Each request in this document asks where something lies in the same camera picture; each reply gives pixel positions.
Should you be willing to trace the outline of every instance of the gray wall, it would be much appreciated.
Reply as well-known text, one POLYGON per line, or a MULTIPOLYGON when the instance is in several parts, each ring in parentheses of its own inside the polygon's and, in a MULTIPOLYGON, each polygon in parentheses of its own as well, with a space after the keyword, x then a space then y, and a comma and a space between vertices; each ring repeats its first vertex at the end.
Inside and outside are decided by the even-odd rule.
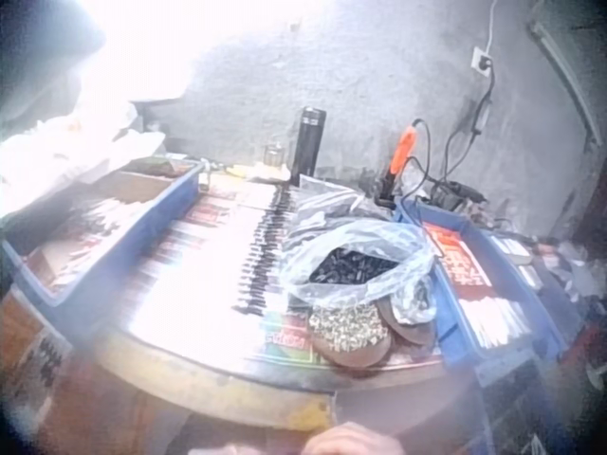
MULTIPOLYGON (((317 174, 385 169, 415 117, 432 130, 432 173, 447 136, 488 80, 470 69, 487 42, 490 0, 327 0, 294 27, 245 34, 201 55, 177 106, 157 110, 184 150, 253 162, 271 138, 294 145, 301 109, 328 112, 317 174)), ((485 133, 453 177, 478 188, 525 231, 547 233, 601 154, 525 29, 527 0, 500 0, 491 55, 497 84, 485 133)), ((455 143, 452 153, 461 153, 455 143)), ((425 154, 420 140, 417 154, 425 154)), ((579 197, 574 204, 583 209, 579 197)))

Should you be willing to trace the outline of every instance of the orange soldering iron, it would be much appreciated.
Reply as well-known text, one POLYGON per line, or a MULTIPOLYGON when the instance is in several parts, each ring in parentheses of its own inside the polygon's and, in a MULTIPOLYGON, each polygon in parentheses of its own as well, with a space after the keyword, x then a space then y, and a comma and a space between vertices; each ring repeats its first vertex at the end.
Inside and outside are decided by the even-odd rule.
POLYGON ((405 163, 411 154, 411 150, 414 148, 416 139, 417 131, 412 125, 409 125, 400 137, 395 154, 392 156, 390 167, 383 178, 381 193, 379 194, 380 201, 392 201, 392 192, 394 190, 396 176, 399 175, 405 167, 405 163))

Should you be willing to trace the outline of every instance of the person's hand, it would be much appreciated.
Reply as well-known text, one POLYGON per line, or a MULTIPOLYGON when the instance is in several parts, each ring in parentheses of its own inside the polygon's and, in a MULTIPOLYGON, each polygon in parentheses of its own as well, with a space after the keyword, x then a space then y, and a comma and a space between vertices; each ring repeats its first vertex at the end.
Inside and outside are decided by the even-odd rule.
POLYGON ((405 455, 400 443, 389 436, 348 423, 314 436, 302 455, 405 455))

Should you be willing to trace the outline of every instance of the pile of pellets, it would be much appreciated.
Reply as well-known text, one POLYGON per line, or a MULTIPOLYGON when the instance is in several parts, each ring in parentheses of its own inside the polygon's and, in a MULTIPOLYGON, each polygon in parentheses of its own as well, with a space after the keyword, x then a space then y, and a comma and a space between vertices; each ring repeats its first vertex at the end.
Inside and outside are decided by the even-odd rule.
POLYGON ((364 284, 397 266, 393 261, 336 248, 310 275, 319 284, 364 284))
POLYGON ((373 303, 343 309, 314 307, 308 323, 338 353, 375 346, 388 336, 373 303))

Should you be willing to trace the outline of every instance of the small component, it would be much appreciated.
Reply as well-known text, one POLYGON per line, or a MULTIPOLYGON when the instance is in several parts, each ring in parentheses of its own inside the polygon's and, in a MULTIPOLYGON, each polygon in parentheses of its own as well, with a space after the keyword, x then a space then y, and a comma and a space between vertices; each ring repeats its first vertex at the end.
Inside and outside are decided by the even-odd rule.
POLYGON ((337 352, 374 346, 388 336, 388 329, 372 303, 343 309, 315 307, 308 323, 337 352))

